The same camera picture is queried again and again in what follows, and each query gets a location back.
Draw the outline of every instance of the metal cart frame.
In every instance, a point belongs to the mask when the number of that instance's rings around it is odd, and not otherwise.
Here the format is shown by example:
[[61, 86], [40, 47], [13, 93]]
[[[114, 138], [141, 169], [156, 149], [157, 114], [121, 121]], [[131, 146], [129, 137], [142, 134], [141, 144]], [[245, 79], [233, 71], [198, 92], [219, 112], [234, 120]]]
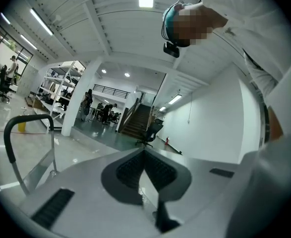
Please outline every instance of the metal cart frame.
[[[44, 157], [39, 161], [39, 163], [25, 176], [24, 179], [22, 179], [21, 174], [18, 170], [17, 164], [16, 164], [16, 158], [13, 152], [12, 144], [11, 144], [11, 131], [13, 127], [22, 122], [28, 122], [28, 121], [35, 121], [35, 120], [42, 120], [42, 119], [48, 119], [50, 122], [50, 130], [51, 130], [51, 136], [52, 136], [52, 148], [44, 155]], [[56, 168], [56, 162], [55, 162], [55, 148], [54, 148], [54, 121], [53, 118], [50, 115], [30, 115], [30, 116], [18, 116], [12, 118], [4, 129], [4, 144], [6, 153], [8, 156], [8, 159], [10, 163], [12, 164], [15, 176], [20, 183], [24, 193], [26, 195], [30, 194], [32, 191], [35, 190], [36, 186], [38, 185], [40, 179], [44, 175], [47, 168], [53, 163], [54, 170], [51, 172], [52, 176], [55, 176], [57, 172]]]

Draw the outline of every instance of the red line on floor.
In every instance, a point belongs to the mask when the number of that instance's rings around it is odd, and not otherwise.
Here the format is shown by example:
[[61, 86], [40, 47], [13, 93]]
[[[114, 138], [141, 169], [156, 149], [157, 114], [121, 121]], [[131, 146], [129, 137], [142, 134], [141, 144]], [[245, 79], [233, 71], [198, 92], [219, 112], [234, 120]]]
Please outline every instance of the red line on floor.
[[28, 134], [28, 135], [45, 135], [46, 133], [27, 133], [27, 132], [11, 132], [14, 134]]

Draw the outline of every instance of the black camera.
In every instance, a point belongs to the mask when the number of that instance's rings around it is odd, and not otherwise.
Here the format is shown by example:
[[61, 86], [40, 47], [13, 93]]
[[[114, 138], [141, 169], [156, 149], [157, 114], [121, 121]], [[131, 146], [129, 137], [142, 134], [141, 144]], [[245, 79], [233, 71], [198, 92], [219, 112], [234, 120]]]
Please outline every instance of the black camera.
[[172, 57], [179, 58], [179, 48], [176, 45], [170, 42], [165, 42], [163, 50], [164, 50], [164, 53]]

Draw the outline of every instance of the staircase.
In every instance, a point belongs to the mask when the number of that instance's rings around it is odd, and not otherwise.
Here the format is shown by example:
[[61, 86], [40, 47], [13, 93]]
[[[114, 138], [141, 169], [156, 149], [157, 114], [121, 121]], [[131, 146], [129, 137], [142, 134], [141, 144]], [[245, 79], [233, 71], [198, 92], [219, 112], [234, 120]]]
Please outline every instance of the staircase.
[[127, 122], [127, 125], [122, 130], [122, 134], [141, 139], [140, 134], [146, 132], [150, 111], [151, 107], [141, 104], [130, 121]]

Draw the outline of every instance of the black handle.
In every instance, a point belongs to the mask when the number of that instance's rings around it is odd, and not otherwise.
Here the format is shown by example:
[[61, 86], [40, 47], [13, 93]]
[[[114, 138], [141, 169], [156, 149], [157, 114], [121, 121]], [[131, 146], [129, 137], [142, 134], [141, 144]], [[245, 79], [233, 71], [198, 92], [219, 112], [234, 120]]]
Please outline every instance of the black handle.
[[50, 115], [43, 114], [43, 115], [30, 115], [30, 116], [18, 116], [18, 117], [13, 117], [10, 121], [5, 126], [4, 129], [4, 145], [7, 153], [7, 157], [10, 160], [10, 163], [14, 163], [16, 161], [15, 155], [13, 153], [13, 148], [11, 144], [11, 131], [13, 127], [22, 122], [27, 122], [27, 121], [36, 121], [36, 120], [42, 120], [42, 119], [48, 119], [50, 121], [50, 129], [51, 131], [54, 131], [54, 121], [53, 118]]

